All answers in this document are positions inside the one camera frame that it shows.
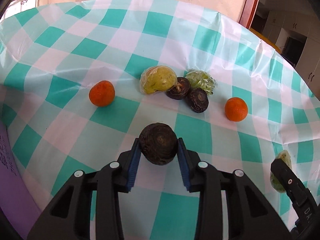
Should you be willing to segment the small left mandarin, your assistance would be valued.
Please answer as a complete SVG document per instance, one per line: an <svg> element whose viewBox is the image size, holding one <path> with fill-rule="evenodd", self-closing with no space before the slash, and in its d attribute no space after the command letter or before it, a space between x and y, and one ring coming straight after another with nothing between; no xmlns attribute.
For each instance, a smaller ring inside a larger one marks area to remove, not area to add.
<svg viewBox="0 0 320 240"><path fill-rule="evenodd" d="M95 84L89 91L90 102L97 107L110 105L115 98L115 89L110 81L103 80Z"/></svg>

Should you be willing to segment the green fruit back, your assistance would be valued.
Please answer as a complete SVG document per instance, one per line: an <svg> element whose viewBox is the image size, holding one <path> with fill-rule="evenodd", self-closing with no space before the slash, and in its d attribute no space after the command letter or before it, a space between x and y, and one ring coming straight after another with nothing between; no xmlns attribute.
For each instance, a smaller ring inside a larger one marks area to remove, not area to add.
<svg viewBox="0 0 320 240"><path fill-rule="evenodd" d="M190 82L191 88L201 88L208 95L213 94L214 88L217 86L216 80L214 80L210 74L202 70L191 70L185 78Z"/></svg>

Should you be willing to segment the dark passion fruit right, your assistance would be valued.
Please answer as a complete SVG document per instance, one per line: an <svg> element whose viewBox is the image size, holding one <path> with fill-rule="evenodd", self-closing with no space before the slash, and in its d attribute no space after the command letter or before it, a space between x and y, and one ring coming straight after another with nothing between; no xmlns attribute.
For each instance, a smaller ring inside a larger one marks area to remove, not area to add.
<svg viewBox="0 0 320 240"><path fill-rule="evenodd" d="M186 102L192 111L204 112L209 105L207 93L202 88L193 88L186 97Z"/></svg>

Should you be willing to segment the dark passion fruit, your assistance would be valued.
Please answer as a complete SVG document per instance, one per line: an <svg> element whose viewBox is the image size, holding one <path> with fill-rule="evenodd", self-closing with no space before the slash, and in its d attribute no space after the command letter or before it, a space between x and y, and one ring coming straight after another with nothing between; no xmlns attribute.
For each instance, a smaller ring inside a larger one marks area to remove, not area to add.
<svg viewBox="0 0 320 240"><path fill-rule="evenodd" d="M193 88L186 97L186 102L192 111L204 112L209 105L207 93L202 88Z"/></svg>
<svg viewBox="0 0 320 240"><path fill-rule="evenodd" d="M182 100L188 95L190 90L191 85L189 80L185 77L178 77L177 84L174 87L172 87L169 91L167 91L165 94L171 99Z"/></svg>
<svg viewBox="0 0 320 240"><path fill-rule="evenodd" d="M149 124L141 131L138 141L141 153L155 165L167 165L178 152L178 138L167 124Z"/></svg>

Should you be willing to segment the small mandarin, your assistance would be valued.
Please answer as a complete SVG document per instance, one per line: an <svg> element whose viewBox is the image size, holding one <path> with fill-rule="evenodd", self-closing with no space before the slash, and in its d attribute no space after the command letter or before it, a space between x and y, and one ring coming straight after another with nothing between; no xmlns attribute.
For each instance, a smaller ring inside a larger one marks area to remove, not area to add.
<svg viewBox="0 0 320 240"><path fill-rule="evenodd" d="M233 122L240 122L248 115L247 103L239 98L232 97L227 100L225 104L225 116L228 120Z"/></svg>
<svg viewBox="0 0 320 240"><path fill-rule="evenodd" d="M103 80L95 84L89 91L90 102L97 107L110 105L115 98L115 89L110 81Z"/></svg>

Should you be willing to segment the wrapped green pomelo half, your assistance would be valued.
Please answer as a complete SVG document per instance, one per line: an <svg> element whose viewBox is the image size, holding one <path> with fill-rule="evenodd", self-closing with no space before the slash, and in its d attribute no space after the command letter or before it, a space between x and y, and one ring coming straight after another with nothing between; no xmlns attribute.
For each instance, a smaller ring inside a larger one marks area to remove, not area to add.
<svg viewBox="0 0 320 240"><path fill-rule="evenodd" d="M292 162L291 162L291 156L287 150L282 150L279 152L274 160L281 159L283 163L285 163L288 168L284 168L284 165L279 165L280 162L276 161L276 174L278 176L275 176L272 172L272 169L270 171L270 183L271 186L279 193L285 193L286 190L282 185L282 182L284 182L284 176L287 175L287 170L292 170Z"/></svg>

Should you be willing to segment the white kitchen cabinets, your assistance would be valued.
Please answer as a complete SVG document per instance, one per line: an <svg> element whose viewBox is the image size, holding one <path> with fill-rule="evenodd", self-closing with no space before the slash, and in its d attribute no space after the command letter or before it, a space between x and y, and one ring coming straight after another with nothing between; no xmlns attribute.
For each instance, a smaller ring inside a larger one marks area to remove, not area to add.
<svg viewBox="0 0 320 240"><path fill-rule="evenodd" d="M319 98L319 19L298 12L255 14L251 28L280 51Z"/></svg>

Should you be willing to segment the dark passion fruit front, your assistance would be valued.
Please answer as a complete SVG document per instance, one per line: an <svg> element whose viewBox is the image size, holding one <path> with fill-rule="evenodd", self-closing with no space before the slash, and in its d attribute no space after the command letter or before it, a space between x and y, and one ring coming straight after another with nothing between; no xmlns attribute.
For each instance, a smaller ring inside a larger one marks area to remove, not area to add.
<svg viewBox="0 0 320 240"><path fill-rule="evenodd" d="M167 165L178 152L178 138L167 124L149 124L141 131L138 141L141 153L155 165Z"/></svg>

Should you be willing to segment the teal checkered tablecloth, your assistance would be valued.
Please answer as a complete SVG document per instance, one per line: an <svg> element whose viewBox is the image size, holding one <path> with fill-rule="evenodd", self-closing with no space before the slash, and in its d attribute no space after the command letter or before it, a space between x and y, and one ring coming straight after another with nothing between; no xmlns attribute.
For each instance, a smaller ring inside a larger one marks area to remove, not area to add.
<svg viewBox="0 0 320 240"><path fill-rule="evenodd" d="M143 94L140 76L153 66L210 74L217 86L208 108ZM97 107L88 94L103 80L116 94ZM232 97L248 106L240 122L225 116ZM100 170L156 122L217 169L243 170L289 228L297 219L290 199L270 183L279 152L319 199L318 99L272 47L219 12L175 0L91 0L1 22L1 123L41 211L76 170Z"/></svg>

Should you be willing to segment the small right mandarin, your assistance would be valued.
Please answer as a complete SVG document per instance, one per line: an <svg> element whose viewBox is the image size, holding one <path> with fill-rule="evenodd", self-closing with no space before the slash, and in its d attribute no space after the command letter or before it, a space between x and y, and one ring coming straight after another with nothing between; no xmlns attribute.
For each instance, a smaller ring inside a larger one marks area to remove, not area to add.
<svg viewBox="0 0 320 240"><path fill-rule="evenodd" d="M228 120L233 122L240 122L248 115L247 103L239 98L232 97L227 100L225 104L225 116Z"/></svg>

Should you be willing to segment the wrapped yellow fruit half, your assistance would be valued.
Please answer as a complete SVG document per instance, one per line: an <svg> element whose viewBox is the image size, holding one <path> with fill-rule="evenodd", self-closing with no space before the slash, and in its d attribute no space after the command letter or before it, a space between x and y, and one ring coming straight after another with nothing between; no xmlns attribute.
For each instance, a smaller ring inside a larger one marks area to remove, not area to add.
<svg viewBox="0 0 320 240"><path fill-rule="evenodd" d="M170 67L153 66L141 74L139 85L146 95L167 92L177 85L177 75Z"/></svg>

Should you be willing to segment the purple box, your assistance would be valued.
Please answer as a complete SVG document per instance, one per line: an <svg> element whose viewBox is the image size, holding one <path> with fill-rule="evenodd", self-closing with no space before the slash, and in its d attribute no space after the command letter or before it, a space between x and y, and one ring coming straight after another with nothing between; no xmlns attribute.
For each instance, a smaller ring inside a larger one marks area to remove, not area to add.
<svg viewBox="0 0 320 240"><path fill-rule="evenodd" d="M1 123L1 211L9 225L26 239L41 210L17 169L6 126Z"/></svg>

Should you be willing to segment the dark passion fruit middle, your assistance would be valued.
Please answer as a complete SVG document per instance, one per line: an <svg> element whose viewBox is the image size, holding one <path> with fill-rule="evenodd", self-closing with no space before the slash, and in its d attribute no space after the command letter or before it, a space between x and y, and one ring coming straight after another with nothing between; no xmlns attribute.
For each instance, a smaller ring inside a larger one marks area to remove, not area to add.
<svg viewBox="0 0 320 240"><path fill-rule="evenodd" d="M165 94L171 99L182 100L188 95L190 90L191 85L189 80L185 77L178 77L177 84L174 87L172 87L169 91L167 91Z"/></svg>

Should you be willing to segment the red wooden door frame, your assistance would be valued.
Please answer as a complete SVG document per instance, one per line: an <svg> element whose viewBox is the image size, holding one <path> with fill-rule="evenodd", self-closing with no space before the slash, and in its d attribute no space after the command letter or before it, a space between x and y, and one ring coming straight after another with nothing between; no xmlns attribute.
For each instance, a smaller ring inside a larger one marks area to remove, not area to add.
<svg viewBox="0 0 320 240"><path fill-rule="evenodd" d="M251 27L259 0L245 0L244 6L240 15L239 24L246 29Z"/></svg>

